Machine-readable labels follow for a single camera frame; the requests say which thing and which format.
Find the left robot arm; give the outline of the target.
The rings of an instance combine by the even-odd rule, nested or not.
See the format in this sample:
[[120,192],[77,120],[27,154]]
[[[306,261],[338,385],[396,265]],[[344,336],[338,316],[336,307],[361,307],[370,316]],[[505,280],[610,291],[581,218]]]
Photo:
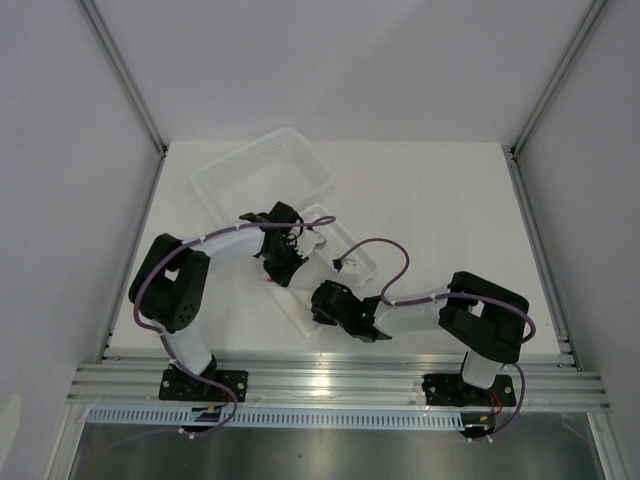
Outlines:
[[135,323],[160,336],[172,364],[182,372],[182,388],[197,400],[216,390],[216,360],[194,321],[207,279],[214,270],[245,257],[262,261],[268,278],[288,287],[308,261],[302,237],[314,228],[289,205],[267,213],[247,213],[233,226],[190,241],[168,233],[155,238],[128,293]]

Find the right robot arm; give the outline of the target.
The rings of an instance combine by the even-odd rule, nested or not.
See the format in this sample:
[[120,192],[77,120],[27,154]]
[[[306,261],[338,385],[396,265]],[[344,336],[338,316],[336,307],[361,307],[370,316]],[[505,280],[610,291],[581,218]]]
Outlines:
[[444,287],[423,297],[358,298],[326,280],[311,296],[312,319],[337,326],[366,343],[441,329],[467,347],[458,395],[479,403],[492,392],[502,366],[519,361],[521,347],[536,334],[529,302],[519,294],[469,272],[457,272]]

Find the white paper napkin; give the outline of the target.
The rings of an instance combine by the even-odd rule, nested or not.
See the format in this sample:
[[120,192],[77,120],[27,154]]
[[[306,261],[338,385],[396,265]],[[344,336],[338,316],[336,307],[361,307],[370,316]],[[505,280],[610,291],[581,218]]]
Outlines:
[[280,310],[303,338],[309,338],[320,330],[311,312],[311,292],[299,288],[282,287],[264,281],[264,285]]

